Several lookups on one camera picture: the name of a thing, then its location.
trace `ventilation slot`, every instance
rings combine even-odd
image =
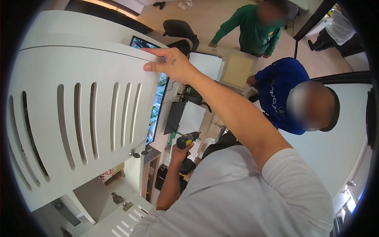
[[[131,87],[132,85],[129,82],[125,90],[124,108],[122,109],[122,123],[121,123],[121,148],[125,146],[126,117],[127,117],[128,108],[129,108]]]
[[[134,129],[136,126],[137,109],[138,109],[138,103],[139,103],[140,95],[141,95],[141,83],[139,83],[137,86],[136,99],[134,100],[133,115],[132,115],[132,126],[130,128],[130,143],[133,143],[133,139],[134,139]]]
[[[76,139],[78,140],[78,147],[79,147],[81,161],[83,162],[83,165],[86,165],[87,156],[86,156],[86,151],[84,149],[84,143],[83,143],[80,105],[81,105],[81,84],[76,83],[75,88],[74,88],[74,116],[75,116]]]
[[[139,220],[135,216],[133,216],[132,214],[129,214],[129,217],[131,219],[133,219],[134,221],[139,222]]]
[[[14,134],[14,138],[16,140],[16,146],[20,152],[22,161],[30,175],[30,177],[33,179],[34,183],[36,184],[37,187],[41,185],[41,183],[38,181],[36,175],[34,174],[33,170],[30,167],[30,164],[28,160],[26,159],[26,155],[24,153],[24,150],[22,149],[19,133],[17,131],[17,126],[16,126],[16,118],[14,117],[14,107],[13,107],[13,97],[9,97],[9,116],[11,120],[11,127],[12,127],[12,133]]]
[[[29,121],[29,114],[28,114],[28,104],[26,101],[26,93],[25,91],[21,92],[21,98],[22,98],[22,107],[23,107],[23,117],[24,117],[24,125],[26,127],[26,133],[28,135],[28,141],[30,148],[33,150],[34,153],[34,158],[36,159],[38,165],[39,165],[39,170],[41,173],[44,174],[44,178],[47,182],[50,181],[50,177],[47,174],[47,171],[45,169],[44,164],[42,163],[42,160],[38,154],[36,144],[33,139],[33,134],[31,133],[31,128],[30,128],[30,121]]]
[[[11,163],[13,164],[14,166],[14,169],[16,170],[16,172],[19,174],[19,176],[21,177],[21,180],[22,182],[25,184],[25,186],[27,187],[27,189],[29,191],[31,191],[31,186],[30,184],[28,183],[28,181],[26,180],[24,174],[22,173],[21,169],[20,169],[20,166],[18,165],[17,161],[16,161],[16,158],[14,157],[14,154],[13,154],[13,151],[12,151],[12,147],[11,145],[9,144],[9,139],[8,137],[6,138],[6,141],[7,141],[7,144],[8,144],[8,151],[9,151],[9,156],[11,157]]]
[[[116,109],[119,93],[119,83],[116,82],[113,88],[113,97],[112,97],[112,109],[111,109],[111,152],[114,152],[114,141],[116,139]]]
[[[123,228],[121,228],[119,225],[116,226],[117,229],[119,229],[124,235],[126,235],[127,237],[130,236],[130,234],[128,232],[126,232]]]
[[[122,223],[126,228],[128,228],[130,231],[133,231],[133,228],[130,227],[125,221],[121,221],[121,223]]]
[[[141,207],[140,205],[138,205],[138,208],[141,209],[143,212],[145,212],[146,214],[148,214],[149,212],[146,211],[143,207]]]
[[[134,213],[136,213],[139,217],[144,217],[141,213],[139,213],[136,209],[133,210]]]
[[[121,235],[119,235],[115,230],[112,230],[112,233],[117,236],[117,237],[122,237]]]
[[[58,86],[58,89],[56,91],[56,100],[57,100],[57,107],[58,107],[59,129],[61,131],[61,138],[62,138],[64,151],[66,153],[67,161],[69,162],[71,170],[75,170],[76,166],[75,166],[74,158],[72,157],[70,142],[69,142],[67,129],[66,129],[66,119],[64,115],[64,85],[62,84]]]
[[[89,126],[91,129],[92,152],[95,160],[99,157],[97,148],[96,135],[96,99],[97,99],[97,83],[91,85],[91,97],[89,99]]]

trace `blue shirt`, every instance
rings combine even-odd
[[[305,131],[296,125],[295,118],[287,113],[290,91],[298,84],[309,81],[307,71],[294,58],[282,58],[255,75],[259,103],[269,115],[270,122],[278,128],[297,135]]]

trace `cordless drill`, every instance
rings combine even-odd
[[[194,142],[196,139],[199,138],[200,133],[199,132],[190,132],[187,134],[184,134],[180,138],[176,140],[176,145],[179,149],[184,149],[186,146]]]
[[[189,144],[191,144],[196,139],[198,139],[199,135],[200,135],[199,132],[191,132],[191,133],[184,134],[176,140],[176,145],[178,146],[179,149],[184,149]],[[182,162],[181,167],[179,168],[179,172],[181,174],[188,174],[194,168],[195,168],[195,163],[192,160],[185,158]]]

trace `computer screen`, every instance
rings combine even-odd
[[[143,40],[141,38],[138,38],[136,36],[132,37],[132,40],[130,42],[130,46],[136,49],[140,48],[160,48],[159,46],[156,46],[150,42],[147,42],[146,40]],[[158,88],[157,91],[155,92],[155,99],[154,99],[154,104],[153,108],[151,110],[150,114],[150,123],[149,123],[149,131],[147,132],[146,136],[146,145],[152,143],[155,140],[155,132],[157,131],[157,123],[159,119],[159,111],[162,106],[162,101],[164,99],[164,95],[167,89],[169,77],[161,73],[161,76],[159,78],[158,82]]]

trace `white cabinet door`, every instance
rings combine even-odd
[[[142,218],[155,211],[155,207],[138,193],[128,198],[126,202],[133,203],[133,206],[124,211],[122,204],[119,204],[119,207],[114,212],[81,235],[81,237],[128,237]]]
[[[83,47],[19,52],[9,87],[7,133],[14,172],[31,211],[135,159],[128,155],[131,149],[145,148],[159,79],[158,73],[143,71],[146,62]]]

